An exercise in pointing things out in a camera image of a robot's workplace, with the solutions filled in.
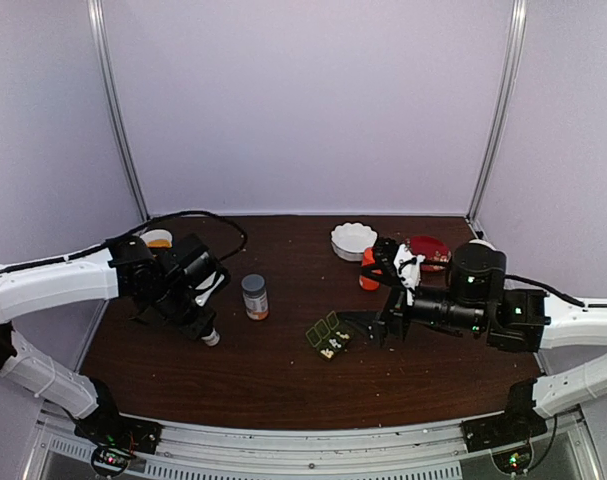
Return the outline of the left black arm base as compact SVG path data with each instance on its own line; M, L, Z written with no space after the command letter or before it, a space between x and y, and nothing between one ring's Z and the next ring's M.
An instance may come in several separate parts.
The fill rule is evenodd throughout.
M97 393L97 408L85 418L72 417L74 433L95 445L90 457L94 472L113 479L128 469L137 453L156 453L162 425L122 415L108 386L97 379L90 382Z

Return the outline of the grey lid pill bottle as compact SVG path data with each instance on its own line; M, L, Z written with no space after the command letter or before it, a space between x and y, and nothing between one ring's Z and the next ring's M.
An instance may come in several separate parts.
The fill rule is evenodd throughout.
M259 274L249 274L241 281L242 296L247 316L261 321L269 315L266 281Z

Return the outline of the green weekly pill organizer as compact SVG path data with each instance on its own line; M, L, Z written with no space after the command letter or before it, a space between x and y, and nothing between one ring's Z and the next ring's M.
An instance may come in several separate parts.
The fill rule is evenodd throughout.
M335 331L341 331L342 333L348 333L351 335L351 339L343 340L334 335ZM310 347L316 352L316 354L324 361L332 361L340 353L347 350L348 345L354 339L355 330L348 324L341 322L338 319L338 313L335 311L330 312L326 317L321 318L315 324L313 324L305 333L305 338ZM336 339L342 345L342 349L335 349L329 344L331 338ZM334 352L334 356L331 359L324 357L320 351L322 349L331 349Z

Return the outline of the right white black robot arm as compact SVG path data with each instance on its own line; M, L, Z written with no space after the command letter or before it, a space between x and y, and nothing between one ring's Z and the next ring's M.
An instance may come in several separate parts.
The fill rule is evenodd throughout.
M508 288L505 284L512 277L507 257L486 241L472 240L448 261L439 262L446 274L442 288L422 285L422 268L430 261L407 243L380 239L373 258L361 274L388 286L384 307L340 312L337 317L378 344L390 335L404 339L410 326L418 324L455 337L468 332L504 352L607 347L607 300L578 299L524 277L516 279L519 287ZM543 423L605 395L607 353L564 372L513 385L495 430L502 440L513 442L534 422Z

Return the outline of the orange pill bottle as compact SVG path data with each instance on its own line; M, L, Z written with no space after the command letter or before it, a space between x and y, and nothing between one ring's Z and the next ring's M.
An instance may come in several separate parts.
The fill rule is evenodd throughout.
M365 249L361 259L361 273L359 275L359 285L365 291L376 291L380 287L380 283L372 278L377 277L381 274L379 270L375 270L375 258L373 248L368 247Z

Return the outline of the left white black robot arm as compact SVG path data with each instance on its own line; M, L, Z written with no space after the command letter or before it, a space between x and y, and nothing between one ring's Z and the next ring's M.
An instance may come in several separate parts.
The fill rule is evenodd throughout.
M174 324L189 338L214 346L219 334L208 301L229 279L195 235L165 245L127 235L86 251L0 265L0 377L59 405L77 425L116 444L126 436L127 424L109 388L39 351L13 320L86 301L129 298L144 322Z

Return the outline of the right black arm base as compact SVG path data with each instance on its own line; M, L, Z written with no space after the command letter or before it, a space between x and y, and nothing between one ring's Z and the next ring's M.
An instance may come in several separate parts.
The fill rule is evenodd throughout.
M547 421L534 410L535 383L530 379L514 384L501 413L461 423L467 451L491 450L494 466L513 477L535 466L532 440L548 431Z

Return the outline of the small white pill bottle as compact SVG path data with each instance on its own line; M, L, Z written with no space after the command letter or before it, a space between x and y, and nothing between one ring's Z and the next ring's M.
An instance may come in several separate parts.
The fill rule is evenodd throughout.
M214 347L220 342L220 334L213 329L207 336L203 336L201 341L208 347Z

